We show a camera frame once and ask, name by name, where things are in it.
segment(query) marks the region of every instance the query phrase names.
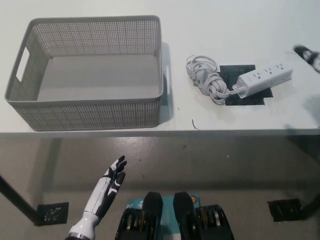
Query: power outlet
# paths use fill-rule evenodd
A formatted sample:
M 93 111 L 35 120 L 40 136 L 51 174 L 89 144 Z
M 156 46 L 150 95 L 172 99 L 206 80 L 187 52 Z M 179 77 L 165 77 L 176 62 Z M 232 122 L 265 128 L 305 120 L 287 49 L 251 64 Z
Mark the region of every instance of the power outlet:
M 293 70 L 284 63 L 277 63 L 240 75 L 232 86 L 240 98 L 272 88 L 291 79 Z

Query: white table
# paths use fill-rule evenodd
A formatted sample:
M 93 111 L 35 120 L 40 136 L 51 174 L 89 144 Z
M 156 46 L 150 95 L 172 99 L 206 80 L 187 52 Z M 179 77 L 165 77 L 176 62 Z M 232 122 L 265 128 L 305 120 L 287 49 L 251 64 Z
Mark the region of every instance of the white table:
M 157 15 L 169 104 L 162 107 L 155 128 L 35 132 L 1 97 L 0 137 L 319 134 L 320 74 L 292 53 L 295 44 L 320 51 L 319 9 L 319 0 L 2 0 L 0 95 L 32 19 Z M 265 98 L 265 105 L 219 106 L 192 86 L 185 70 L 190 55 L 206 55 L 220 65 L 257 67 L 284 60 L 293 68 L 292 80 L 273 87 L 273 98 Z

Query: robotic hand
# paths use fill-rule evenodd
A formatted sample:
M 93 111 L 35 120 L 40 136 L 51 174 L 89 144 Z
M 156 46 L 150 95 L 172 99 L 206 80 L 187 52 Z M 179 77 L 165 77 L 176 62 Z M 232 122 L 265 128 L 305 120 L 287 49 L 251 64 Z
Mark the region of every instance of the robotic hand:
M 126 174 L 125 156 L 117 159 L 99 179 L 83 211 L 82 218 L 69 231 L 65 240 L 94 240 L 95 228 L 113 203 Z

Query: white extension cord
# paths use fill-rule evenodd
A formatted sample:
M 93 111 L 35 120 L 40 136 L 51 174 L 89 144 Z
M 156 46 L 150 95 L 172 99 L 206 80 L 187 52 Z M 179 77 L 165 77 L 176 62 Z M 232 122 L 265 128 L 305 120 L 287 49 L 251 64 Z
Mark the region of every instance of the white extension cord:
M 286 82 L 291 79 L 293 72 L 284 63 L 272 64 L 240 75 L 236 84 L 232 86 L 233 90 L 230 91 L 217 73 L 217 63 L 210 57 L 203 55 L 193 56 L 192 59 L 189 57 L 185 68 L 193 84 L 218 105 L 224 105 L 230 95 L 238 94 L 240 98 L 245 98 Z
M 227 84 L 217 73 L 217 63 L 207 56 L 194 56 L 186 60 L 186 72 L 193 83 L 204 95 L 210 96 L 218 105 L 224 105 L 227 97 L 237 94 L 238 90 L 229 91 Z

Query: basket handle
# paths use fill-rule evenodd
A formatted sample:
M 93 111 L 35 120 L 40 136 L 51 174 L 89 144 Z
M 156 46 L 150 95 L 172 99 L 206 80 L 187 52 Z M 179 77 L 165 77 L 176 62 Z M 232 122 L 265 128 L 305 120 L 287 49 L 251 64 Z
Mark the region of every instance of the basket handle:
M 22 54 L 20 63 L 19 63 L 19 67 L 18 67 L 16 74 L 15 74 L 15 77 L 16 77 L 16 79 L 19 80 L 19 82 L 21 82 L 24 77 L 25 69 L 28 64 L 29 57 L 30 57 L 29 50 L 27 49 L 27 47 L 25 47 L 23 50 L 23 54 Z

